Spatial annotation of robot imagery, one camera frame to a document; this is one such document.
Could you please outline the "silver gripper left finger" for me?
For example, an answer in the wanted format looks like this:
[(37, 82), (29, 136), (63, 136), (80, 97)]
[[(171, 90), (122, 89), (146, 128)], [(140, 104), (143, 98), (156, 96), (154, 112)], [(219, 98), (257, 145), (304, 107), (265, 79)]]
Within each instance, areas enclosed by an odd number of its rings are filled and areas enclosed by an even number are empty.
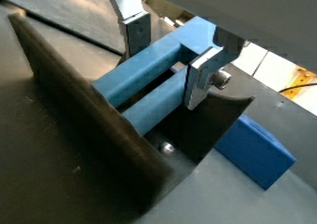
[(126, 43), (126, 58), (136, 55), (151, 43), (151, 15), (142, 0), (110, 0)]

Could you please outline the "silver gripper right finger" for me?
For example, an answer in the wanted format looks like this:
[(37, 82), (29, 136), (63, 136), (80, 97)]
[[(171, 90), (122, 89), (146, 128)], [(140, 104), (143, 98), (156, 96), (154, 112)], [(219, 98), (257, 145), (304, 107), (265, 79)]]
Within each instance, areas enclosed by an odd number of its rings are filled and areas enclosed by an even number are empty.
[(245, 39), (221, 27), (215, 28), (213, 46), (191, 61), (187, 68), (183, 104), (194, 110), (207, 98), (209, 88), (223, 89), (230, 74), (223, 66), (234, 61), (242, 52)]

